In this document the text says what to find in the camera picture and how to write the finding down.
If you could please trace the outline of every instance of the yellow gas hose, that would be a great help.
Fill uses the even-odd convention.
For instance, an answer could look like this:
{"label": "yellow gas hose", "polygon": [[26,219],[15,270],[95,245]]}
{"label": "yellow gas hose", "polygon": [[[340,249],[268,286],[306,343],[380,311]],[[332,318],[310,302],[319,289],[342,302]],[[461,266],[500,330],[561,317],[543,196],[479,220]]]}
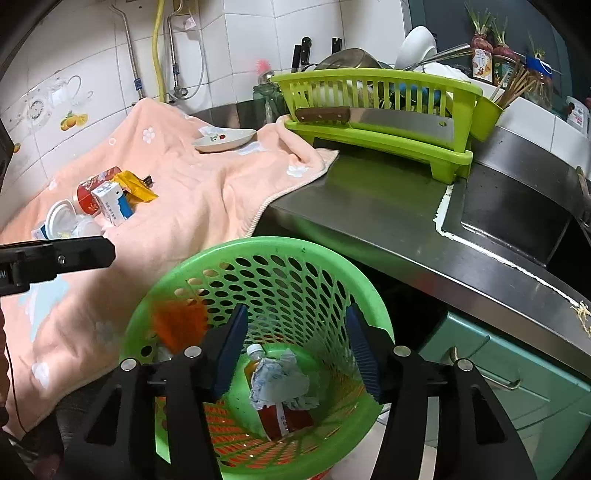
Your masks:
{"label": "yellow gas hose", "polygon": [[158,96],[160,97],[161,102],[166,101],[166,88],[164,86],[162,68],[160,67],[160,60],[158,58],[158,34],[160,33],[160,25],[162,25],[163,16],[164,0],[158,0],[158,9],[156,11],[156,20],[154,22],[154,33],[152,34],[152,61],[154,62],[154,70],[156,70],[156,79],[158,80]]}

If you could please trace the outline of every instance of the cabinet handle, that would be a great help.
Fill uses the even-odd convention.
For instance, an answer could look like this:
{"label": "cabinet handle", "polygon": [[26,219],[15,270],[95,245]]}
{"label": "cabinet handle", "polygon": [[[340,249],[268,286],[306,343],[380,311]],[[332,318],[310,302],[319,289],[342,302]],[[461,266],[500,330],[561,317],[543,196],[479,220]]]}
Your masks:
{"label": "cabinet handle", "polygon": [[[457,346],[452,346],[449,349],[449,359],[452,361],[452,363],[457,362],[457,360],[458,360]],[[504,384],[504,383],[501,383],[501,382],[495,380],[494,378],[487,377],[486,375],[484,375],[482,373],[481,373],[481,375],[488,383],[492,384],[494,387],[499,388],[501,390],[505,390],[507,392],[512,392],[513,390],[517,390],[521,386],[521,379],[520,378],[518,378],[514,382]]]}

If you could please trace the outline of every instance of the yellow snack bag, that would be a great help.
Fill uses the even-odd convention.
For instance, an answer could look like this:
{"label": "yellow snack bag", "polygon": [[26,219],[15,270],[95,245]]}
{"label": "yellow snack bag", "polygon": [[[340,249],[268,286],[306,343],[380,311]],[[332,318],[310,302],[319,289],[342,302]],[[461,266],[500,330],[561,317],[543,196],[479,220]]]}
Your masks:
{"label": "yellow snack bag", "polygon": [[151,202],[158,198],[158,195],[149,189],[143,181],[129,170],[118,173],[113,177],[112,181],[117,182],[124,190],[129,192],[127,201],[131,205],[141,202]]}

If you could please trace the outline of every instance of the pink brush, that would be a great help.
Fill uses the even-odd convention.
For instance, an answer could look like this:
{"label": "pink brush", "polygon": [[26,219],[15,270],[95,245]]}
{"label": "pink brush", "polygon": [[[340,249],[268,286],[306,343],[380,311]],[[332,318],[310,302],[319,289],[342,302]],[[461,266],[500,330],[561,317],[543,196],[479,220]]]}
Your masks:
{"label": "pink brush", "polygon": [[266,60],[257,60],[256,62],[256,74],[258,75],[258,84],[263,85],[269,83],[271,77],[275,75],[275,72],[271,70],[271,64]]}

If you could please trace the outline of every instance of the white sealant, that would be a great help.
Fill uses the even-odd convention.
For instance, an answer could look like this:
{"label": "white sealant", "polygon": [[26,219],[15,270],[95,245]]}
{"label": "white sealant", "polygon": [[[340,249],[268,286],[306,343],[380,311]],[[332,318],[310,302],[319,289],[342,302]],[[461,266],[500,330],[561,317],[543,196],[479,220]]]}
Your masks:
{"label": "white sealant", "polygon": [[556,287],[553,287],[548,282],[546,282],[546,281],[542,280],[540,277],[537,277],[536,275],[534,275],[532,272],[527,271],[525,268],[522,268],[519,265],[515,265],[513,262],[510,262],[506,258],[500,257],[499,255],[496,255],[493,252],[489,252],[487,249],[482,248],[476,244],[473,244],[473,243],[469,242],[468,240],[465,240],[457,235],[454,235],[453,233],[444,232],[443,228],[442,228],[443,221],[445,220],[445,217],[447,215],[447,209],[449,208],[449,201],[452,198],[452,192],[453,192],[453,185],[448,185],[446,192],[443,194],[443,198],[441,198],[441,202],[439,203],[439,207],[437,208],[435,218],[433,219],[433,222],[435,223],[435,229],[437,230],[437,233],[439,233],[439,235],[449,238],[450,240],[461,243],[463,245],[466,245],[467,247],[473,248],[474,250],[480,252],[481,254],[484,254],[487,257],[497,260],[498,262],[502,263],[503,265],[508,265],[511,268],[515,268],[515,269],[519,270],[520,272],[524,273],[528,277],[531,277],[535,281],[537,281],[538,283],[542,284],[544,287],[548,287],[548,288],[554,290],[562,298],[564,298],[565,300],[568,300],[568,302],[576,309],[579,308],[580,302],[574,301],[566,293],[564,293],[563,291],[560,291]]}

